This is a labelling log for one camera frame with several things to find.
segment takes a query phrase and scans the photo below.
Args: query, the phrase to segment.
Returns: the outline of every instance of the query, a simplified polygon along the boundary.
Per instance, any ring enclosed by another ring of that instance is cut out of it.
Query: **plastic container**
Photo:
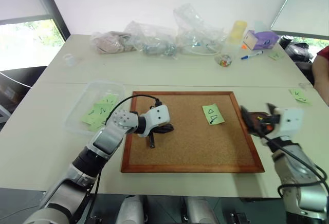
[[[82,122],[81,118],[93,107],[94,103],[109,94],[118,96],[117,103],[119,103],[125,96],[124,86],[107,81],[94,81],[87,84],[82,95],[68,114],[64,122],[64,128],[73,133],[93,136],[95,132],[89,131],[90,125]]]
[[[236,58],[236,55],[239,52],[239,49],[242,44],[242,37],[246,27],[247,27],[247,22],[235,21],[230,34],[227,36],[225,40],[224,46],[221,50],[221,54],[215,57],[215,61],[219,63],[221,61],[219,59],[226,59],[232,62],[232,60]]]
[[[71,53],[65,54],[63,60],[68,66],[74,66],[78,63],[78,60]]]

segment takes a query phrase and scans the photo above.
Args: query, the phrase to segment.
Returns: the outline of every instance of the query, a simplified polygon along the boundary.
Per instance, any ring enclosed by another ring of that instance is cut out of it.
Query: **plastic bag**
[[[125,32],[110,31],[104,34],[96,32],[90,37],[90,45],[98,53],[133,51],[134,46],[128,42],[130,37],[131,35]]]
[[[177,53],[175,31],[172,29],[132,21],[124,31],[131,34],[129,43],[146,55],[175,57]]]
[[[176,41],[182,53],[216,55],[221,51],[224,30],[207,25],[191,4],[174,9],[173,14],[179,27]]]

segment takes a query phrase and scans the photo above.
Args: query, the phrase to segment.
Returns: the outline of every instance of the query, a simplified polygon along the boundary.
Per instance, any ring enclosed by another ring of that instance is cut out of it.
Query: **cork board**
[[[126,137],[123,173],[262,173],[263,165],[243,123],[233,92],[133,92],[158,97],[168,106],[172,132],[148,138]],[[209,125],[203,105],[216,103],[225,123]],[[146,113],[154,100],[134,98],[131,111]]]

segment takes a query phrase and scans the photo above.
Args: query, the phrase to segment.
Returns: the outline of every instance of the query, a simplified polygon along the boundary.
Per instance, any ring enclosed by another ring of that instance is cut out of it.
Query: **tissue box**
[[[277,43],[279,36],[273,31],[262,31],[255,33],[253,30],[248,30],[243,42],[251,50],[269,49]]]

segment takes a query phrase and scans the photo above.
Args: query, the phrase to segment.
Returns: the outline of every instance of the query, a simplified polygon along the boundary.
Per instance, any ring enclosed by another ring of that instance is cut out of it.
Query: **floor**
[[[0,189],[0,224],[19,224],[34,211],[43,192]],[[125,195],[99,194],[95,203],[93,215],[100,216],[103,224],[115,223],[120,205]],[[285,210],[280,199],[250,199],[239,198],[206,198],[210,207],[214,210],[220,224],[226,224],[223,217],[223,209],[233,206],[237,212],[245,212],[251,224],[279,224],[285,223]],[[148,196],[149,223],[180,223],[179,196]],[[86,212],[78,224],[83,224]]]

